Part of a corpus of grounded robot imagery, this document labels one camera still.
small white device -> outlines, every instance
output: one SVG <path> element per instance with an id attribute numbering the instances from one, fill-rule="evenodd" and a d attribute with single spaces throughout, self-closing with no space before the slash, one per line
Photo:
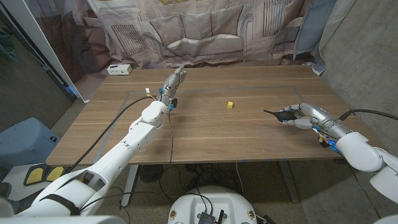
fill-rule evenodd
<path id="1" fill-rule="evenodd" d="M 110 65 L 107 71 L 110 75 L 130 75 L 132 68 L 130 64 L 127 65 Z"/>

black handle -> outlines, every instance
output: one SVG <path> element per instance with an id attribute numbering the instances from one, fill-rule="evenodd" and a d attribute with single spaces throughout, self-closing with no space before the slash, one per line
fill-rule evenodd
<path id="1" fill-rule="evenodd" d="M 271 112 L 264 110 L 264 112 L 273 114 L 280 122 L 297 119 L 293 112 L 290 111 Z"/>

gray wall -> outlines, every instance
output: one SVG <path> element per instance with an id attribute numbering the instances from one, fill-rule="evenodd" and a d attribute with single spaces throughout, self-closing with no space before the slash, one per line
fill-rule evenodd
<path id="1" fill-rule="evenodd" d="M 398 1 L 357 0 L 322 52 L 322 78 L 352 108 L 398 115 Z M 398 156 L 398 121 L 358 117 Z M 377 215 L 347 165 L 333 161 L 290 163 L 309 223 L 374 223 Z M 356 171 L 381 217 L 398 205 L 369 183 L 374 173 Z"/>
<path id="2" fill-rule="evenodd" d="M 322 78 L 348 106 L 398 115 L 398 1 L 356 1 L 322 56 Z M 358 117 L 398 156 L 398 121 Z"/>

black cable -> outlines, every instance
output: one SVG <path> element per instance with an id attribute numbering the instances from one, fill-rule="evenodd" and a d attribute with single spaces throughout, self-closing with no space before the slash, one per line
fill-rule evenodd
<path id="1" fill-rule="evenodd" d="M 374 111 L 374 110 L 366 110 L 366 109 L 355 109 L 355 110 L 349 110 L 347 112 L 345 112 L 343 115 L 340 116 L 340 120 L 344 121 L 351 113 L 355 113 L 355 112 L 363 112 L 363 113 L 372 113 L 372 114 L 378 114 L 381 116 L 385 116 L 394 120 L 398 121 L 398 117 L 391 115 L 391 114 L 387 114 L 387 113 L 383 113 L 380 111 Z"/>
<path id="2" fill-rule="evenodd" d="M 120 193 L 120 194 L 116 194 L 116 195 L 105 195 L 103 197 L 97 198 L 94 201 L 86 204 L 85 206 L 83 206 L 80 209 L 80 211 L 83 211 L 86 207 L 90 206 L 91 204 L 93 204 L 93 203 L 95 203 L 95 202 L 97 202 L 99 200 L 102 200 L 102 199 L 105 199 L 105 198 L 108 198 L 108 197 L 122 196 L 122 195 L 126 195 L 126 194 L 159 194 L 159 195 L 166 195 L 166 192 L 163 192 L 163 193 L 158 193 L 158 192 L 124 192 L 124 193 Z"/>
<path id="3" fill-rule="evenodd" d="M 235 190 L 236 190 L 237 192 L 239 192 L 241 195 L 243 194 L 243 193 L 242 193 L 242 190 L 241 190 L 241 188 L 240 188 L 240 186 L 239 186 L 239 184 L 238 184 L 237 181 L 236 181 L 237 176 L 236 176 L 236 173 L 235 173 L 235 172 L 232 172 L 232 171 L 230 171 L 230 170 L 216 169 L 216 168 L 212 168 L 212 167 L 206 167 L 206 168 L 200 167 L 200 169 L 201 169 L 201 173 L 197 172 L 197 174 L 200 175 L 200 176 L 201 176 L 205 181 L 207 181 L 208 183 L 209 183 L 210 181 L 207 180 L 207 179 L 203 176 L 204 173 L 207 173 L 207 172 L 210 173 L 210 171 L 206 171 L 207 169 L 214 170 L 214 171 L 216 171 L 216 172 L 222 172 L 222 173 L 224 173 L 224 175 L 225 175 L 226 177 L 228 177 L 229 179 L 231 179 L 231 180 L 233 181 L 233 183 L 235 184 Z M 233 176 L 235 176 L 235 178 L 229 176 L 229 175 L 227 174 L 227 172 L 231 173 Z"/>
<path id="4" fill-rule="evenodd" d="M 122 190 L 120 187 L 116 187 L 116 186 L 115 186 L 115 187 L 110 187 L 109 189 L 110 189 L 110 190 L 111 190 L 111 189 L 119 189 L 119 190 L 120 190 L 120 192 L 122 192 L 122 193 L 123 193 L 123 190 Z"/>
<path id="5" fill-rule="evenodd" d="M 171 119 L 170 119 L 170 113 L 171 113 L 172 111 L 171 110 L 169 110 L 169 123 L 170 123 L 170 132 L 171 132 L 171 135 L 172 135 L 172 152 L 170 153 L 170 163 L 172 162 L 172 156 L 173 156 L 173 126 L 172 126 L 172 121 L 171 121 Z"/>
<path id="6" fill-rule="evenodd" d="M 140 102 L 141 100 L 147 99 L 147 98 L 151 98 L 149 96 L 144 96 L 139 98 L 138 100 L 130 103 L 129 105 L 127 105 L 125 108 L 123 108 L 122 111 L 120 111 L 118 113 L 118 115 L 116 115 L 116 117 L 113 119 L 113 121 L 108 125 L 108 127 L 106 127 L 106 129 L 100 134 L 100 136 L 97 138 L 97 140 L 95 140 L 95 142 L 90 146 L 90 148 L 87 149 L 87 151 L 75 162 L 75 164 L 71 167 L 69 167 L 69 169 L 67 169 L 67 171 L 64 173 L 68 174 L 70 173 L 83 159 L 84 157 L 87 156 L 87 154 L 95 147 L 95 145 L 97 145 L 97 143 L 100 141 L 100 139 L 104 136 L 104 134 L 108 131 L 108 129 L 116 122 L 116 120 L 132 105 L 134 105 L 137 102 Z"/>
<path id="7" fill-rule="evenodd" d="M 200 198 L 201 198 L 201 200 L 203 201 L 203 203 L 205 204 L 205 213 L 207 213 L 207 205 L 206 205 L 206 202 L 205 202 L 205 199 L 203 199 L 203 197 L 201 196 L 201 194 L 200 194 L 200 192 L 199 192 L 199 188 L 197 187 L 197 191 L 198 191 L 198 194 L 200 195 Z"/>
<path id="8" fill-rule="evenodd" d="M 376 206 L 374 206 L 372 199 L 370 198 L 370 196 L 368 195 L 367 191 L 365 190 L 365 188 L 362 186 L 361 182 L 359 181 L 359 179 L 357 178 L 353 168 L 351 167 L 351 165 L 349 164 L 349 162 L 347 161 L 347 159 L 342 155 L 342 153 L 339 152 L 339 154 L 346 160 L 348 168 L 350 169 L 351 173 L 353 173 L 357 183 L 359 184 L 359 186 L 362 188 L 363 192 L 365 193 L 366 197 L 368 198 L 369 202 L 372 205 L 372 208 L 374 209 L 374 211 L 376 212 L 377 216 L 379 217 L 379 219 L 381 218 L 379 211 L 377 210 Z"/>
<path id="9" fill-rule="evenodd" d="M 110 187 L 109 189 L 110 189 L 110 190 L 111 190 L 111 189 L 119 189 L 120 192 L 123 193 L 123 190 L 122 190 L 120 187 L 114 186 L 114 187 Z M 131 218 L 130 218 L 129 212 L 127 211 L 127 209 L 126 209 L 125 207 L 123 207 L 123 206 L 120 204 L 120 205 L 119 205 L 119 210 L 122 209 L 122 208 L 124 209 L 124 211 L 126 211 L 127 215 L 129 216 L 129 224 L 131 224 Z"/>
<path id="10" fill-rule="evenodd" d="M 181 187 L 182 187 L 182 189 L 184 190 L 184 191 L 187 191 L 186 189 L 185 189 L 185 187 L 182 185 L 182 182 L 181 182 L 181 170 L 180 170 L 180 168 L 179 167 L 177 167 L 177 166 L 171 166 L 171 167 L 169 167 L 169 168 L 167 168 L 166 170 L 164 170 L 163 171 L 163 174 L 160 176 L 160 178 L 159 178 L 159 187 L 160 187 L 160 189 L 161 189 L 161 191 L 164 193 L 164 195 L 167 197 L 167 199 L 169 200 L 169 201 L 171 201 L 171 203 L 174 203 L 174 201 L 164 192 L 164 189 L 163 189 L 163 187 L 162 187 L 162 177 L 163 177 L 163 175 L 166 173 L 166 171 L 168 171 L 169 169 L 171 169 L 171 168 L 177 168 L 178 169 L 178 176 L 179 176 L 179 181 L 180 181 L 180 184 L 181 184 Z"/>
<path id="11" fill-rule="evenodd" d="M 181 195 L 181 196 L 184 196 L 184 195 L 196 195 L 196 196 L 204 197 L 205 199 L 207 199 L 207 201 L 210 202 L 210 205 L 211 205 L 210 215 L 213 214 L 213 204 L 211 203 L 211 201 L 210 201 L 206 196 L 199 195 L 199 194 L 195 194 L 195 193 L 185 193 L 185 194 L 183 194 L 183 195 Z"/>
<path id="12" fill-rule="evenodd" d="M 124 211 L 126 211 L 126 213 L 127 213 L 127 216 L 129 217 L 129 224 L 131 224 L 131 218 L 130 218 L 130 214 L 129 214 L 129 212 L 127 211 L 127 209 L 126 208 L 124 208 L 123 206 L 122 206 L 122 208 L 124 209 Z"/>

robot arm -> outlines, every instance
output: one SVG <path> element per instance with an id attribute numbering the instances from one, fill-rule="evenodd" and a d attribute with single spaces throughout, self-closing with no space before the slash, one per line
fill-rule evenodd
<path id="1" fill-rule="evenodd" d="M 141 152 L 155 139 L 162 127 L 162 118 L 166 115 L 178 86 L 185 78 L 186 72 L 182 69 L 183 65 L 166 79 L 157 101 L 153 101 L 142 111 L 142 116 L 130 125 L 127 135 L 97 163 L 61 176 L 37 196 L 30 208 L 17 216 L 93 215 L 102 200 L 83 210 L 81 208 L 105 196 L 115 178 L 135 153 Z"/>
<path id="2" fill-rule="evenodd" d="M 342 121 L 336 120 L 326 110 L 317 106 L 308 103 L 291 105 L 274 115 L 277 118 L 278 116 L 291 118 L 278 118 L 284 124 L 294 125 L 301 129 L 313 128 L 324 137 L 327 143 L 336 147 L 348 163 L 357 170 L 373 172 L 387 165 L 370 182 L 376 190 L 398 203 L 398 194 L 396 193 L 396 189 L 398 189 L 398 158 L 381 148 L 370 146 L 369 140 L 362 134 L 352 132 Z"/>

